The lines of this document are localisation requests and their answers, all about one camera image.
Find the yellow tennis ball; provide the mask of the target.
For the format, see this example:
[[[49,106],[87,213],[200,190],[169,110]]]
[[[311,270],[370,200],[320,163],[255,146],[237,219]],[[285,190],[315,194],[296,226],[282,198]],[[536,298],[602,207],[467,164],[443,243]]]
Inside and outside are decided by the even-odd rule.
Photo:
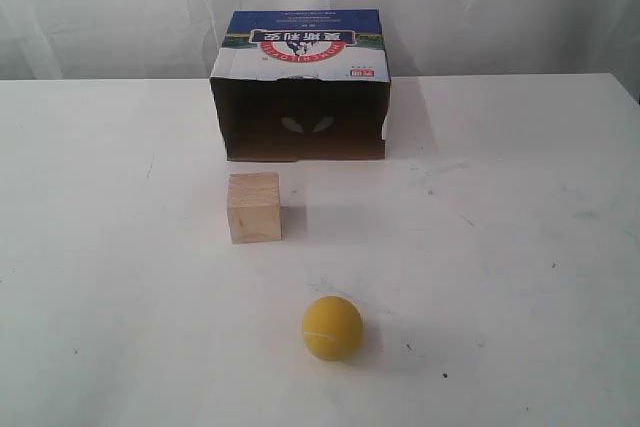
[[[364,322],[349,300],[326,296],[313,302],[303,317],[306,348],[316,358],[338,362],[355,355],[364,339]]]

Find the light wooden cube block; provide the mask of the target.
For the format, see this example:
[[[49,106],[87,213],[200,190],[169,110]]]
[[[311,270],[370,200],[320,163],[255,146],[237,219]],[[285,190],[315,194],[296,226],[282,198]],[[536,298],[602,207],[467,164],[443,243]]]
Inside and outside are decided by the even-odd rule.
[[[233,244],[282,239],[279,176],[275,172],[231,174],[227,219]]]

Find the blue white cardboard box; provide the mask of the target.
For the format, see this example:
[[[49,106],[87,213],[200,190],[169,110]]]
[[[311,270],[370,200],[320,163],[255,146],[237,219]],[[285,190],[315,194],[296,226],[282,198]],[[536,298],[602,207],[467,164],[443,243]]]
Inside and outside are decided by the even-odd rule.
[[[376,9],[236,11],[210,85],[230,161],[385,156],[391,76]]]

